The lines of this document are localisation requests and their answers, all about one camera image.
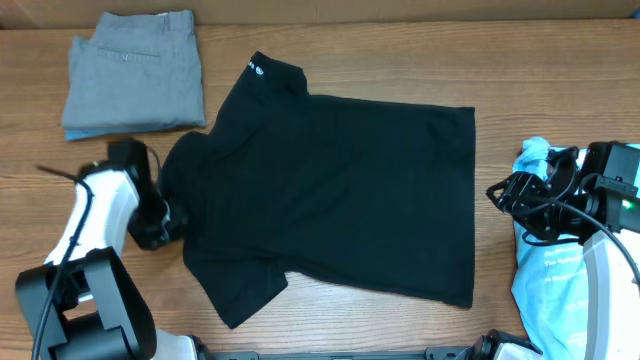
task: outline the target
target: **black cloth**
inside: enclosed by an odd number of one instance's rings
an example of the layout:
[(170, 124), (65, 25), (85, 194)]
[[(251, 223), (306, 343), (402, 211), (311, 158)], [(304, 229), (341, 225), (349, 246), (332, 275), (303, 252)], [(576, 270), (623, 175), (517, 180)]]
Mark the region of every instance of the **black cloth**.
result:
[(234, 328), (286, 271), (471, 307), (474, 165), (473, 108), (309, 95), (302, 69), (256, 53), (161, 182), (190, 214), (184, 262)]

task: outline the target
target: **blue cloth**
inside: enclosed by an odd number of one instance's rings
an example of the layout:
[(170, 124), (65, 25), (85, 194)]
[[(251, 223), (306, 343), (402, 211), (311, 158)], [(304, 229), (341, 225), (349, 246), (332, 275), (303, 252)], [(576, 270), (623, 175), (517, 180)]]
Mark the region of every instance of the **blue cloth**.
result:
[[(513, 171), (547, 178), (549, 143), (534, 137), (523, 143)], [(525, 231), (514, 223), (516, 272), (511, 292), (531, 341), (546, 360), (582, 360), (587, 344), (589, 288), (582, 246), (536, 247), (522, 240)]]

